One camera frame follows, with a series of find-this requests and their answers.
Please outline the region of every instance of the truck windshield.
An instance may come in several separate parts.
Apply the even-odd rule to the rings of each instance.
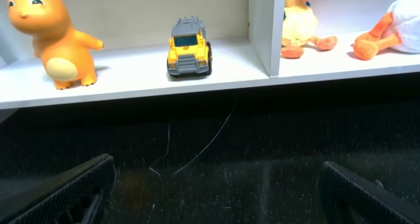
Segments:
[[[175,40],[175,46],[176,47],[193,46],[193,45],[198,44],[196,35],[184,36],[184,37],[174,37],[173,39]]]

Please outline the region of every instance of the stuffed animal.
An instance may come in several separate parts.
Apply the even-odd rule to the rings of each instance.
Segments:
[[[282,56],[300,58],[303,45],[311,42],[321,50],[332,50],[337,44],[336,37],[322,39],[316,36],[318,19],[310,8],[310,0],[285,0]]]
[[[359,36],[354,53],[370,60],[383,49],[420,53],[420,0],[398,0],[368,33]]]
[[[77,31],[62,0],[7,0],[12,25],[33,36],[35,56],[57,89],[67,89],[80,79],[83,86],[96,83],[89,49],[101,50],[104,42]]]

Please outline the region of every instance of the toy's eye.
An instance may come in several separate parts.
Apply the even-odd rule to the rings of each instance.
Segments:
[[[44,2],[42,0],[32,0],[32,4],[36,5],[36,4],[42,4],[44,5]]]

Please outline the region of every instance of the toy car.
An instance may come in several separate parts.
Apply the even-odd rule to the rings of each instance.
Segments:
[[[172,28],[169,45],[167,69],[170,76],[211,74],[211,45],[206,40],[204,23],[198,17],[180,18]]]

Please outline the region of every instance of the toy's leg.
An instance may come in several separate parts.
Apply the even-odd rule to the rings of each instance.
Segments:
[[[72,81],[58,81],[58,80],[54,80],[55,83],[55,87],[58,90],[63,90],[63,89],[68,89],[73,85]]]
[[[300,40],[291,40],[289,46],[282,48],[282,56],[287,58],[300,58],[303,53]]]
[[[337,37],[327,37],[327,38],[320,38],[320,37],[313,37],[310,39],[310,42],[317,46],[319,49],[328,51],[332,50],[337,45]]]
[[[370,60],[376,56],[380,50],[401,44],[401,42],[398,34],[392,34],[378,41],[359,40],[354,43],[353,49],[356,56],[362,60]]]
[[[95,68],[92,67],[92,70],[89,70],[82,78],[81,78],[81,84],[82,86],[90,86],[93,85],[98,81],[98,78],[95,73]]]
[[[382,17],[382,19],[373,27],[368,33],[364,33],[356,38],[356,41],[359,40],[368,40],[368,41],[378,41],[382,37],[382,34],[387,30],[388,26],[392,24],[394,17],[391,12],[387,13]]]

